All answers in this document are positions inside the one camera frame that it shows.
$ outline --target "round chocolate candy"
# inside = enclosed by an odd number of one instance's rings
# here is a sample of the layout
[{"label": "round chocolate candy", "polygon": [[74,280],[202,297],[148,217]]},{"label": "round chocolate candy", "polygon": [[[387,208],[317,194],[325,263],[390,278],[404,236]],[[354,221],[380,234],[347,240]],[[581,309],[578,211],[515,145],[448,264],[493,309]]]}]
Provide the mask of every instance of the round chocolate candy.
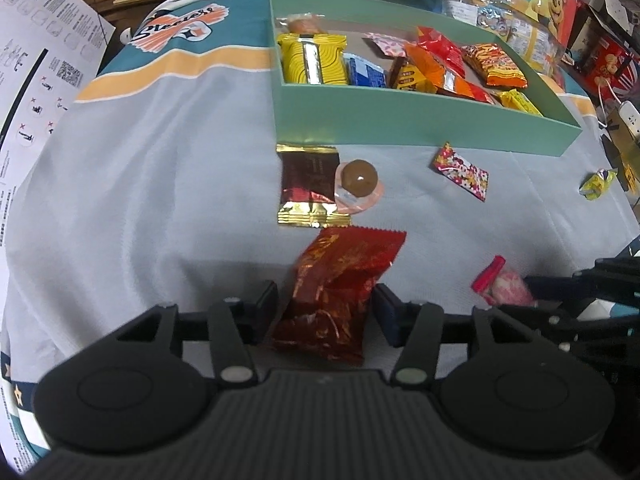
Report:
[{"label": "round chocolate candy", "polygon": [[353,196],[370,195],[378,185],[378,172],[366,160],[352,160],[340,174],[342,187]]}]

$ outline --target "green box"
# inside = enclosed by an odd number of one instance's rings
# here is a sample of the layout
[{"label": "green box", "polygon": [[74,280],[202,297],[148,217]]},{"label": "green box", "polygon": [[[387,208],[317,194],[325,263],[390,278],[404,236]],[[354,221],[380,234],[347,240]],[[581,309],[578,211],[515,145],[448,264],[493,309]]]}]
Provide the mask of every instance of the green box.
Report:
[{"label": "green box", "polygon": [[[456,148],[559,156],[580,134],[580,126],[555,92],[511,47],[487,30],[379,0],[270,1],[276,47],[272,73],[278,142],[441,146],[449,141]],[[276,19],[300,12],[407,32],[424,25],[460,44],[498,43],[524,72],[529,83],[524,93],[544,117],[436,94],[285,83],[276,43]]]}]

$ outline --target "candy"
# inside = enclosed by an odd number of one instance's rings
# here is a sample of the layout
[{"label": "candy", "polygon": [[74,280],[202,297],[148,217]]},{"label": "candy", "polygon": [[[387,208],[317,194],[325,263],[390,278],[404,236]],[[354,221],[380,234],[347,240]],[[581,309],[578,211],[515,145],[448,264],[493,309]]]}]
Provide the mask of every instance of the candy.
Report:
[{"label": "candy", "polygon": [[320,16],[310,12],[290,14],[279,21],[294,34],[326,34],[326,31],[320,27]]},{"label": "candy", "polygon": [[433,166],[452,182],[466,189],[483,202],[486,200],[486,188],[489,174],[477,168],[465,158],[459,156],[446,142],[433,159]]},{"label": "candy", "polygon": [[479,43],[462,47],[463,57],[485,80],[487,86],[526,88],[522,71],[495,43]]},{"label": "candy", "polygon": [[349,84],[385,88],[385,71],[378,65],[355,54],[344,54],[344,62],[349,74]]},{"label": "candy", "polygon": [[502,106],[504,106],[505,108],[512,108],[513,110],[520,110],[521,112],[526,112],[527,114],[539,115],[540,117],[542,117],[542,114],[538,111],[534,104],[529,101],[529,98],[522,92],[518,92],[515,88],[509,90],[508,92],[500,92],[500,94],[498,94],[498,97],[500,98]]},{"label": "candy", "polygon": [[417,45],[431,52],[446,68],[465,76],[465,64],[460,48],[442,33],[430,27],[418,27]]},{"label": "candy", "polygon": [[361,198],[370,195],[378,184],[378,172],[366,160],[352,160],[342,170],[342,187]]},{"label": "candy", "polygon": [[378,48],[382,51],[382,54],[389,57],[405,57],[404,44],[406,40],[402,38],[396,38],[395,36],[388,36],[387,34],[377,34],[375,32],[369,32],[365,34],[365,38],[373,41]]},{"label": "candy", "polygon": [[[368,166],[370,166],[370,170],[375,172],[375,177],[372,174],[369,174],[368,169],[357,172],[359,176],[363,176],[365,179],[369,180],[370,184],[373,183],[374,179],[376,180],[375,187],[368,194],[362,197],[355,196],[353,193],[345,189],[342,184],[344,170],[347,168],[347,166],[352,165],[354,162],[362,162],[364,164],[367,164]],[[353,177],[353,175],[350,173],[351,170],[347,172],[347,178]],[[370,184],[364,189],[361,188],[360,193],[369,191]],[[352,162],[349,162],[348,164],[343,162],[338,166],[337,170],[335,170],[335,205],[338,206],[338,213],[356,214],[362,211],[366,211],[370,207],[376,205],[380,198],[384,195],[384,193],[385,187],[378,178],[378,172],[371,164],[364,160],[354,160]]]},{"label": "candy", "polygon": [[364,227],[323,229],[296,263],[293,296],[273,332],[276,348],[362,364],[371,289],[405,238]]},{"label": "candy", "polygon": [[396,75],[393,88],[397,90],[414,90],[418,92],[436,93],[436,87],[418,70],[415,65],[403,62],[404,58],[396,58],[398,61],[391,67],[390,78]]},{"label": "candy", "polygon": [[282,71],[287,83],[346,85],[342,51],[346,36],[337,34],[281,34]]},{"label": "candy", "polygon": [[599,198],[616,179],[618,170],[598,170],[580,187],[580,194],[587,200]]},{"label": "candy", "polygon": [[515,270],[505,267],[505,263],[502,256],[496,256],[471,284],[471,289],[490,305],[536,306],[524,280]]},{"label": "candy", "polygon": [[331,146],[278,144],[282,159],[282,192],[278,223],[300,227],[345,226],[349,215],[335,204],[338,151]]},{"label": "candy", "polygon": [[427,83],[423,83],[423,87],[427,88],[425,91],[438,91],[445,95],[473,99],[481,103],[495,104],[494,100],[485,90],[462,79],[452,70],[443,67],[435,57],[433,57],[431,52],[410,44],[407,44],[405,49],[411,60],[418,67],[418,70],[428,81]]}]

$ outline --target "yellow snack bar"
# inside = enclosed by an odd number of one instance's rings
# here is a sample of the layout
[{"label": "yellow snack bar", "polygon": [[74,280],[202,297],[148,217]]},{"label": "yellow snack bar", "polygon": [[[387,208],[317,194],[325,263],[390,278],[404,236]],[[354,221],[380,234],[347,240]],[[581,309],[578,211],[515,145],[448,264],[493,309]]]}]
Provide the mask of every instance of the yellow snack bar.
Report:
[{"label": "yellow snack bar", "polygon": [[436,87],[412,64],[406,64],[398,73],[394,84],[397,90],[414,90],[418,92],[436,93]]},{"label": "yellow snack bar", "polygon": [[346,85],[342,53],[347,37],[338,34],[281,34],[282,71],[287,83]]},{"label": "yellow snack bar", "polygon": [[518,92],[516,89],[509,90],[508,92],[500,92],[498,94],[502,106],[505,108],[512,108],[514,110],[520,110],[527,114],[538,115],[542,117],[542,114],[535,107],[535,105],[529,101],[529,98],[522,92]]}]

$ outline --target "pink wrapper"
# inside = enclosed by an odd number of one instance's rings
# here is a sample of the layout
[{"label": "pink wrapper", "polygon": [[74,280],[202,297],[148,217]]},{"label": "pink wrapper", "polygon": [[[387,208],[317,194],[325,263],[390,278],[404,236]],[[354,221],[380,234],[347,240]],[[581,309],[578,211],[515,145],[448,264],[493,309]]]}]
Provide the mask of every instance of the pink wrapper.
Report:
[{"label": "pink wrapper", "polygon": [[536,306],[526,283],[517,272],[505,267],[505,263],[502,256],[496,256],[472,283],[473,291],[492,306]]},{"label": "pink wrapper", "polygon": [[404,44],[407,43],[407,40],[396,38],[395,36],[388,36],[386,34],[378,34],[376,32],[368,32],[365,34],[365,38],[369,38],[373,41],[385,56],[406,57]]}]

